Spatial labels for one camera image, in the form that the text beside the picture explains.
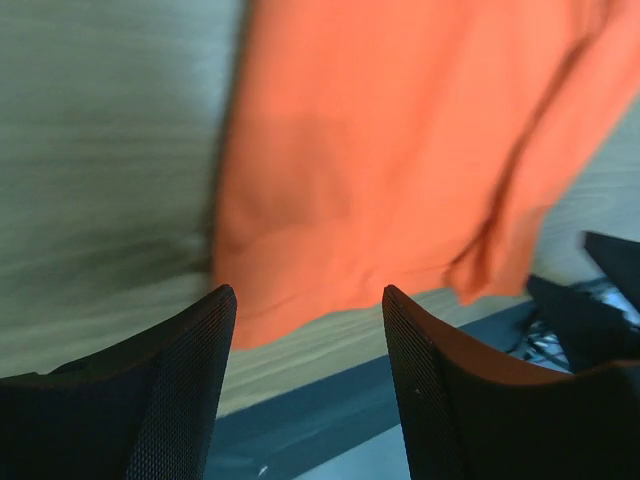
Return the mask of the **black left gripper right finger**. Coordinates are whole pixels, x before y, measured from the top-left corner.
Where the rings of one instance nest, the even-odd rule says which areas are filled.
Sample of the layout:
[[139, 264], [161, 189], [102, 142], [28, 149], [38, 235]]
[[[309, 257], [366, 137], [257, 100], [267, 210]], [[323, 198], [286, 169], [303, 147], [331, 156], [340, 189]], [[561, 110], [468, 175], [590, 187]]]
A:
[[639, 366], [580, 374], [496, 350], [395, 286], [382, 311], [414, 479], [635, 479]]

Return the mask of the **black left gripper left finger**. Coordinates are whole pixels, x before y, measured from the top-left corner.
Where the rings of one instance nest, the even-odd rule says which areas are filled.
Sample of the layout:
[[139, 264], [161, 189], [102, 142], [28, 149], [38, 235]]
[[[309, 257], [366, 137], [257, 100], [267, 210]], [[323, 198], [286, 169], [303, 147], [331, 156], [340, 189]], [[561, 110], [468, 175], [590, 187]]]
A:
[[3, 378], [2, 478], [202, 478], [236, 308], [223, 285], [48, 374]]

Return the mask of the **orange t shirt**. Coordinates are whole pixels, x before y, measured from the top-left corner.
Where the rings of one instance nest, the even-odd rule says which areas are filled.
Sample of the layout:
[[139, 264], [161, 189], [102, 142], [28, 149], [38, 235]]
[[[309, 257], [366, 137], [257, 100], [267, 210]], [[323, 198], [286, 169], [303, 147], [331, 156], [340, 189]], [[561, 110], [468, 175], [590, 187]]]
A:
[[639, 90], [635, 1], [255, 1], [213, 269], [233, 345], [383, 289], [515, 295]]

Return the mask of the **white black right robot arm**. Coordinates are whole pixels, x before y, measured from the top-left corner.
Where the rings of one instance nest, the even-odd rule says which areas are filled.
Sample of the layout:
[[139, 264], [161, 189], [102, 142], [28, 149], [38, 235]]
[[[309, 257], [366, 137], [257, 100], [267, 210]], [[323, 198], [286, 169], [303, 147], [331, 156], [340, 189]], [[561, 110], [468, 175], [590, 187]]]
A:
[[[639, 309], [639, 243], [586, 232], [583, 248], [627, 304]], [[582, 293], [538, 276], [527, 281], [542, 320], [559, 343], [572, 373], [616, 360], [639, 359], [639, 324], [601, 296]]]

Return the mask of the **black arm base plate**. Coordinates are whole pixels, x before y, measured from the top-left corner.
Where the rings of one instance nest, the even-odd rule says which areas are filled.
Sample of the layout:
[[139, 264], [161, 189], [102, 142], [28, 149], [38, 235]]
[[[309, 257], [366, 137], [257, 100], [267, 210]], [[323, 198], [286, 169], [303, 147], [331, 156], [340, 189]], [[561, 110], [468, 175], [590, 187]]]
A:
[[204, 476], [408, 478], [388, 357], [218, 419]]

